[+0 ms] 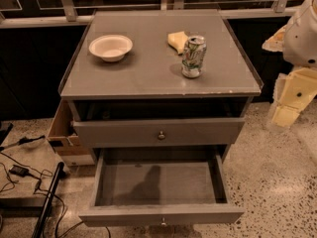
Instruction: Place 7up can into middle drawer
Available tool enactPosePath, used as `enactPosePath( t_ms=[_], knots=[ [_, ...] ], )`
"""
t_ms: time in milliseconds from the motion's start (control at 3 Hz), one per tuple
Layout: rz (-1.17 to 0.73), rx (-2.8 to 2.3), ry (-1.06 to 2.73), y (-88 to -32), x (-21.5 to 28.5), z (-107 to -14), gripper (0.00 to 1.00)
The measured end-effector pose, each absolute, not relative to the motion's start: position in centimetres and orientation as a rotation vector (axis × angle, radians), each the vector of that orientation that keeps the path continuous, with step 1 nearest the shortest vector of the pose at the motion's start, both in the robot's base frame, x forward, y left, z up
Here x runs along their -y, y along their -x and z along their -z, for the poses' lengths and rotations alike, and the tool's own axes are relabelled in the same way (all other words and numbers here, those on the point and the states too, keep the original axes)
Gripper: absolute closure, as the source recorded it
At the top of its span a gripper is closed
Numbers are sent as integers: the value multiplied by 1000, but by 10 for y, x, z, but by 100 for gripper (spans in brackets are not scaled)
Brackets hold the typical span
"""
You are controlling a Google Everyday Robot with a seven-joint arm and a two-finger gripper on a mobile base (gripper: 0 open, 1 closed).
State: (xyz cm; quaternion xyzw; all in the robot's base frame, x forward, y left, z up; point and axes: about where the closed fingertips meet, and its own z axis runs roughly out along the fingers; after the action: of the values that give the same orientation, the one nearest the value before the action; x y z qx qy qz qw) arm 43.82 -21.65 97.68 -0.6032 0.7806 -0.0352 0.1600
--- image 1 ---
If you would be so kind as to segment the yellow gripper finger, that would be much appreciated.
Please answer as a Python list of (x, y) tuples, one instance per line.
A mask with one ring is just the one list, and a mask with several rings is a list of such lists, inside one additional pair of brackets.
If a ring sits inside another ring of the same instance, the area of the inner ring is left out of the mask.
[(290, 127), (317, 95), (317, 69), (296, 66), (281, 73), (274, 86), (271, 123)]
[(262, 49), (268, 52), (282, 52), (285, 29), (285, 26), (281, 27), (270, 38), (265, 40)]

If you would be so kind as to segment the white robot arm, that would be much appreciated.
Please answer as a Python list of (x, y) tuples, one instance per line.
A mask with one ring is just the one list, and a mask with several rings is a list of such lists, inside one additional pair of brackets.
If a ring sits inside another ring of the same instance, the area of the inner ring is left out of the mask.
[(293, 65), (274, 86), (271, 123), (289, 128), (317, 95), (317, 0), (304, 0), (298, 10), (262, 48), (282, 52)]

